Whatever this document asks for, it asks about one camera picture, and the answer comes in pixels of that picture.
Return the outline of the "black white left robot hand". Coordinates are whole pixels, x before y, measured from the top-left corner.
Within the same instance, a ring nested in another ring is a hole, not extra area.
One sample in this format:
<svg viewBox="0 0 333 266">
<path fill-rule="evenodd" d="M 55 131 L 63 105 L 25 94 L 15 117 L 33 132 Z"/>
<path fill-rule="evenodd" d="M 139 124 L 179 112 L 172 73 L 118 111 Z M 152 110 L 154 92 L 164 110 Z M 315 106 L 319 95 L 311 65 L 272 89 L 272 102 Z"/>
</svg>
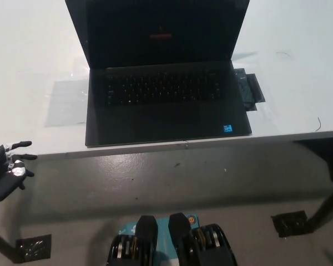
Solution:
<svg viewBox="0 0 333 266">
<path fill-rule="evenodd" d="M 34 177 L 34 173 L 26 168 L 25 160 L 36 160 L 38 156 L 11 153 L 14 149 L 29 147 L 31 144 L 31 141 L 20 141 L 0 145 L 0 202 L 16 188 L 25 189 L 24 180 Z"/>
</svg>

